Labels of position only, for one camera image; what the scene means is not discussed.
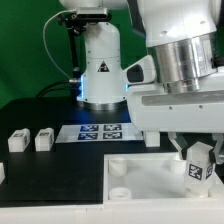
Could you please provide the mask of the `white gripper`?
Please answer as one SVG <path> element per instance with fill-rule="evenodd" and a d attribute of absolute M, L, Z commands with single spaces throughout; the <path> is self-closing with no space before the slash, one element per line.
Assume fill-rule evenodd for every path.
<path fill-rule="evenodd" d="M 169 132 L 168 138 L 181 160 L 188 146 L 182 133 L 213 134 L 210 161 L 224 163 L 224 90 L 212 90 L 205 81 L 197 92 L 166 94 L 156 84 L 135 85 L 128 90 L 130 119 L 140 131 Z"/>

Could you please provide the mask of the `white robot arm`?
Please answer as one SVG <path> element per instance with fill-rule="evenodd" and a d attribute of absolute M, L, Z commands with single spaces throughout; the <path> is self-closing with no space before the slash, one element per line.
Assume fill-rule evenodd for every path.
<path fill-rule="evenodd" d="M 59 0 L 83 34 L 87 68 L 78 101 L 94 109 L 125 102 L 147 146 L 166 133 L 177 149 L 184 134 L 210 133 L 210 160 L 224 163 L 224 63 L 214 37 L 224 0 Z M 128 9 L 147 54 L 126 69 L 119 65 L 119 32 L 112 9 Z"/>

